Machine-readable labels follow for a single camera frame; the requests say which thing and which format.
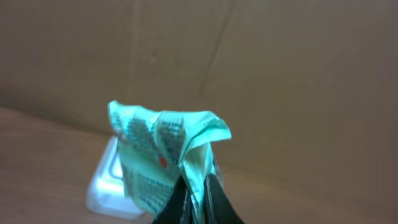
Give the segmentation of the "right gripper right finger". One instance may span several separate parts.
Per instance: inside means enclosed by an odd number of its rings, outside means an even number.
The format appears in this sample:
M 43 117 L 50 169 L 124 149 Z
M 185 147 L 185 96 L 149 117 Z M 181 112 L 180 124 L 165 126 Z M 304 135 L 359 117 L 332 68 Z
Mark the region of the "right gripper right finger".
M 216 175 L 208 174 L 204 186 L 203 208 L 206 224 L 244 224 L 228 200 Z

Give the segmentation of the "teal package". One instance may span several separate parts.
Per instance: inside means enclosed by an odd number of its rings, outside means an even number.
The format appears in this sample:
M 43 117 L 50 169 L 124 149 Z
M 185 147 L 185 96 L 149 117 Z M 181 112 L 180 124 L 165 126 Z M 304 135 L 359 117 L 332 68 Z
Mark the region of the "teal package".
M 152 111 L 143 106 L 108 104 L 118 138 L 124 194 L 158 215 L 178 179 L 188 187 L 195 223 L 204 223 L 204 181 L 215 174 L 211 143 L 231 139 L 227 124 L 211 111 Z

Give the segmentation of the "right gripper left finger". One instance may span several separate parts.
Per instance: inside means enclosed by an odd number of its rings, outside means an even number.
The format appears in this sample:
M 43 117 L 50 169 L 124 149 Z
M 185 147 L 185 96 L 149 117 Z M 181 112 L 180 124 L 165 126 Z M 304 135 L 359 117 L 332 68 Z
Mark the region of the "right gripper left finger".
M 191 224 L 192 201 L 182 176 L 176 181 L 172 194 L 151 224 Z

